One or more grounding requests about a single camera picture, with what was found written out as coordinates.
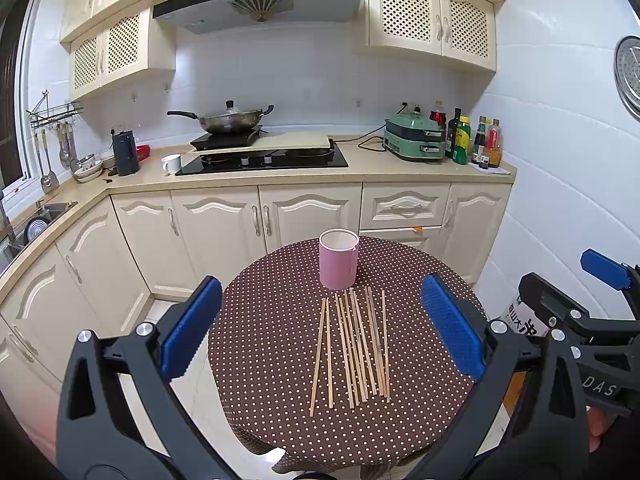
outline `green electric cooker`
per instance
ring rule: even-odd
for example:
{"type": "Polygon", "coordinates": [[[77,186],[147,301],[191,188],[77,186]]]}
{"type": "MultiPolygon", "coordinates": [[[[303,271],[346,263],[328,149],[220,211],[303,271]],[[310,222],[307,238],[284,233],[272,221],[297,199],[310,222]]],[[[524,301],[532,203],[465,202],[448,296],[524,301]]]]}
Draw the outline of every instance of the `green electric cooker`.
{"type": "Polygon", "coordinates": [[[438,123],[425,117],[416,107],[386,120],[384,146],[394,155],[411,162],[441,162],[446,133],[438,123]]]}

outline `frying pan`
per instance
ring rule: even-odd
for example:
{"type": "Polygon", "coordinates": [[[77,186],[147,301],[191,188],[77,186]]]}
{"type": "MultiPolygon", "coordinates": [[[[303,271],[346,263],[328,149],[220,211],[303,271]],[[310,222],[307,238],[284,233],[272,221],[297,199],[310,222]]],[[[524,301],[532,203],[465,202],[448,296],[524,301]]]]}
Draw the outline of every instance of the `frying pan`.
{"type": "Polygon", "coordinates": [[[247,130],[255,128],[260,120],[267,114],[273,112],[273,105],[270,105],[265,111],[252,110],[251,112],[234,112],[234,102],[226,102],[226,110],[228,113],[210,116],[200,117],[192,112],[167,112],[167,115],[180,115],[200,121],[200,126],[203,130],[210,134],[241,134],[247,130]]]}

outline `black kettle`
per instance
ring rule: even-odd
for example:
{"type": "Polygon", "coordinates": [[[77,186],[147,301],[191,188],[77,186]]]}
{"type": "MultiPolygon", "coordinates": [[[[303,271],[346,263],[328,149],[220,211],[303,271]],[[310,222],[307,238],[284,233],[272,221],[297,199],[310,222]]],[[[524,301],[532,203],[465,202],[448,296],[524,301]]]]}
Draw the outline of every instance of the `black kettle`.
{"type": "Polygon", "coordinates": [[[127,176],[136,173],[140,169],[136,139],[133,132],[120,132],[112,137],[113,156],[116,159],[116,170],[119,176],[127,176]]]}

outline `polka dot tablecloth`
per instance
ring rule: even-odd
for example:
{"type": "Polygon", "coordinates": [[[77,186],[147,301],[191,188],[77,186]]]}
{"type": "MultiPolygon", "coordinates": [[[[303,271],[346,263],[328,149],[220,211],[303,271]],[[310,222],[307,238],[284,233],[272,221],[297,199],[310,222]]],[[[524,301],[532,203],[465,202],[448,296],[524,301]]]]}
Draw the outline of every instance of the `polka dot tablecloth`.
{"type": "Polygon", "coordinates": [[[458,372],[420,302],[422,279],[433,272],[482,312],[466,283],[436,258],[394,242],[360,239],[354,289],[362,310],[364,286],[372,287],[378,319],[385,290],[391,400],[369,396],[350,409],[332,303],[334,408],[328,408],[325,336],[313,418],[320,307],[332,295],[319,281],[318,240],[281,248],[236,277],[209,333],[209,363],[226,418],[245,447],[257,454],[285,449],[273,467],[278,473],[360,465],[363,478],[367,470],[374,478],[435,442],[473,381],[458,372]]]}

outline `beige countertop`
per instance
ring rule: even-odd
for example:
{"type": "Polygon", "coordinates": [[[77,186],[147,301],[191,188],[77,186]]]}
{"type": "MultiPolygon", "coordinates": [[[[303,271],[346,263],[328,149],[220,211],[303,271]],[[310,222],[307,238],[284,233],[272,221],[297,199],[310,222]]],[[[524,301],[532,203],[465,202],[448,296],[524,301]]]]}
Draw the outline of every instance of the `beige countertop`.
{"type": "MultiPolygon", "coordinates": [[[[78,202],[29,245],[0,276],[0,302],[9,293],[22,274],[63,232],[97,203],[112,194],[163,191],[172,189],[197,189],[207,187],[266,186],[277,184],[340,184],[350,182],[469,182],[478,184],[512,184],[516,169],[509,164],[502,166],[510,174],[484,174],[472,166],[459,166],[446,159],[442,164],[418,164],[406,162],[391,153],[374,153],[362,150],[356,144],[341,144],[348,168],[320,170],[264,170],[238,171],[193,176],[165,176],[160,159],[171,153],[187,153],[190,146],[176,146],[152,150],[151,156],[142,161],[140,171],[125,177],[101,177],[86,184],[67,180],[55,192],[47,195],[47,202],[78,202]]],[[[194,158],[184,155],[182,163],[194,158]]]]}

